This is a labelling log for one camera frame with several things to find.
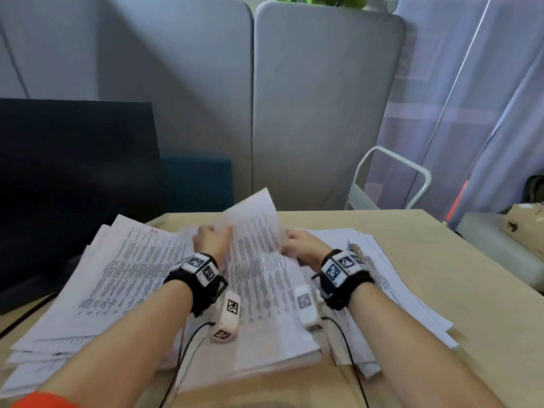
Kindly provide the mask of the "light sheer curtain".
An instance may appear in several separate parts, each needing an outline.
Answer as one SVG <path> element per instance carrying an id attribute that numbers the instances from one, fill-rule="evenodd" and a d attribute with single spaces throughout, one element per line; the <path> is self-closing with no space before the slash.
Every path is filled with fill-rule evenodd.
<path id="1" fill-rule="evenodd" d="M 370 0 L 406 36 L 378 145 L 425 167 L 416 203 L 456 229 L 544 169 L 544 0 Z"/>

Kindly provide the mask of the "black monitor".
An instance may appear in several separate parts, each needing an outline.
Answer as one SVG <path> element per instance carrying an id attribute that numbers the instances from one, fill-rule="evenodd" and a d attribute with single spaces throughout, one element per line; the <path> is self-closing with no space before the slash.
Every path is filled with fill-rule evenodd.
<path id="1" fill-rule="evenodd" d="M 0 98 L 0 315 L 58 289 L 100 227 L 165 213 L 150 102 Z"/>

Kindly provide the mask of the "person's left hand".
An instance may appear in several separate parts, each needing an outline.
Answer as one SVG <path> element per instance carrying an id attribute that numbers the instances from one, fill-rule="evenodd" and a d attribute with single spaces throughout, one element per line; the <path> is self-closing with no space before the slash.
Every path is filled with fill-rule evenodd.
<path id="1" fill-rule="evenodd" d="M 200 226 L 193 236 L 193 250 L 197 253 L 205 253 L 213 257 L 220 268 L 228 254 L 229 247 L 213 245 L 214 226 Z"/>

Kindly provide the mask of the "person's right hand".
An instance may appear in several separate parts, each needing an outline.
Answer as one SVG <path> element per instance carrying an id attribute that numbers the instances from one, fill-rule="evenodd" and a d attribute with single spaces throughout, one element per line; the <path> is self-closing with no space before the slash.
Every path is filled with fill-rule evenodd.
<path id="1" fill-rule="evenodd" d="M 308 266 L 315 273 L 319 273 L 323 261 L 333 251 L 332 247 L 306 230 L 290 229 L 288 231 L 303 231 L 303 253 L 300 256 L 289 257 L 297 259 L 303 266 Z"/>

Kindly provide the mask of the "grey fabric partition panel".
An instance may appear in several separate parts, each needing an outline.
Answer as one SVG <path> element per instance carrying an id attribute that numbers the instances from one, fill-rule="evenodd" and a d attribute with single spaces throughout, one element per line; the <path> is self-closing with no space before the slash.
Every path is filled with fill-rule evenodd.
<path id="1" fill-rule="evenodd" d="M 397 14 L 268 1 L 254 17 L 252 189 L 343 210 L 377 143 L 406 34 Z"/>
<path id="2" fill-rule="evenodd" d="M 162 156 L 252 193 L 254 17 L 242 0 L 0 0 L 0 97 L 151 102 Z"/>

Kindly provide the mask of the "pile of printed papers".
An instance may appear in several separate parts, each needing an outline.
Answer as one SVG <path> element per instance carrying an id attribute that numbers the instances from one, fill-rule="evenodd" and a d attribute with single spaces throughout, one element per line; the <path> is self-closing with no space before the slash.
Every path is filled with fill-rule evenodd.
<path id="1" fill-rule="evenodd" d="M 308 232 L 333 248 L 347 248 L 350 244 L 357 245 L 377 288 L 432 332 L 448 348 L 459 349 L 460 345 L 449 335 L 453 329 L 453 323 L 429 308 L 410 291 L 372 235 L 358 232 L 353 228 L 308 230 Z M 313 288 L 313 292 L 316 297 L 317 309 L 321 315 L 330 317 L 341 328 L 339 330 L 333 325 L 331 328 L 325 329 L 335 363 L 337 365 L 352 365 L 341 335 L 343 332 L 348 340 L 357 369 L 365 378 L 378 374 L 381 371 L 380 366 L 348 309 L 333 311 L 324 304 L 316 288 Z"/>
<path id="2" fill-rule="evenodd" d="M 321 346 L 303 329 L 241 332 L 230 343 L 197 336 L 188 348 L 176 390 L 188 392 L 225 382 L 318 363 Z"/>
<path id="3" fill-rule="evenodd" d="M 17 364 L 0 400 L 33 392 L 69 358 L 160 288 L 169 269 L 193 253 L 196 226 L 168 232 L 119 216 L 89 246 L 48 311 L 12 347 L 44 354 Z"/>

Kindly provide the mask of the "person's left forearm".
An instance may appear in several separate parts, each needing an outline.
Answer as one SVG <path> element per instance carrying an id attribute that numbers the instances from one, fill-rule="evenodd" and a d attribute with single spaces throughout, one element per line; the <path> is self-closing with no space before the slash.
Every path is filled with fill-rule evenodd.
<path id="1" fill-rule="evenodd" d="M 80 350 L 40 391 L 81 408 L 133 408 L 192 305 L 187 284 L 167 282 Z"/>

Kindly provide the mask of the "teal upholstered panel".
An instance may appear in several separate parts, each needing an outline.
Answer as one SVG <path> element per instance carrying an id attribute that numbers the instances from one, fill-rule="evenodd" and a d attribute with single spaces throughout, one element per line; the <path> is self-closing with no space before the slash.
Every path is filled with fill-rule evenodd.
<path id="1" fill-rule="evenodd" d="M 233 168 L 228 158 L 167 156 L 165 172 L 167 212 L 223 212 L 235 204 Z"/>

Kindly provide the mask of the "printed paper sheet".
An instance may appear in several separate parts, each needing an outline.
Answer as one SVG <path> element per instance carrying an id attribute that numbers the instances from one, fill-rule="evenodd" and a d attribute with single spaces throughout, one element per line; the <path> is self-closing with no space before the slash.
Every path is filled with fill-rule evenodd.
<path id="1" fill-rule="evenodd" d="M 216 231 L 233 227 L 224 276 L 241 297 L 236 368 L 319 362 L 320 345 L 296 310 L 294 290 L 305 283 L 303 272 L 280 253 L 287 234 L 268 189 L 222 212 L 212 225 Z"/>

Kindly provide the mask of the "orange sleeve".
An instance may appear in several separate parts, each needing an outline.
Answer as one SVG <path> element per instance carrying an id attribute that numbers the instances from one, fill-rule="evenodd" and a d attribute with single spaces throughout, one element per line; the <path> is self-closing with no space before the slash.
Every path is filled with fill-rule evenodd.
<path id="1" fill-rule="evenodd" d="M 12 403 L 9 408 L 81 408 L 68 398 L 55 393 L 34 391 Z"/>

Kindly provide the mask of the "dark bag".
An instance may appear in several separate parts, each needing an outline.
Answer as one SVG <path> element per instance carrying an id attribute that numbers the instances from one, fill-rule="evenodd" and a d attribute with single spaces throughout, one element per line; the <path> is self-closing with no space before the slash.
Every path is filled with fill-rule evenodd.
<path id="1" fill-rule="evenodd" d="M 544 205 L 544 173 L 538 173 L 527 179 L 523 189 L 522 202 Z"/>

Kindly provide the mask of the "brown cardboard package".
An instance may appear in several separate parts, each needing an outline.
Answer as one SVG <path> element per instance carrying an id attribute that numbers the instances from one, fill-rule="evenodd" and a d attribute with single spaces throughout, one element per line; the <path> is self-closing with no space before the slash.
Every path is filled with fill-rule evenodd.
<path id="1" fill-rule="evenodd" d="M 500 229 L 544 262 L 544 203 L 513 205 Z"/>

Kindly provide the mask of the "person's right forearm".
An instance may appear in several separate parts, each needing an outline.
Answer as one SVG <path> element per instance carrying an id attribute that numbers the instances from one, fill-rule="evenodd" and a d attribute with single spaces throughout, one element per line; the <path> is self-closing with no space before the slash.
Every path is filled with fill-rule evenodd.
<path id="1" fill-rule="evenodd" d="M 506 408 L 434 334 L 372 283 L 349 311 L 403 408 Z"/>

